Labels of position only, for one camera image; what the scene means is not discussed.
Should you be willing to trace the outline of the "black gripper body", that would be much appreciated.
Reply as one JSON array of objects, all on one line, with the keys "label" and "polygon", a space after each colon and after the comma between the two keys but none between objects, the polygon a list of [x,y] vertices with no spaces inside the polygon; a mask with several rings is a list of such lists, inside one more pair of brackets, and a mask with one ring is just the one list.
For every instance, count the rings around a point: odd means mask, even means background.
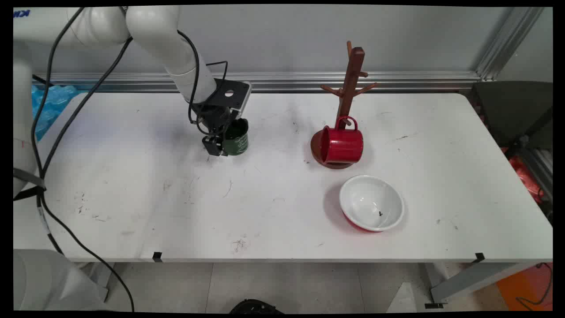
[{"label": "black gripper body", "polygon": [[234,120],[232,109],[228,106],[194,103],[192,110],[196,113],[196,128],[204,136],[221,136],[230,121]]}]

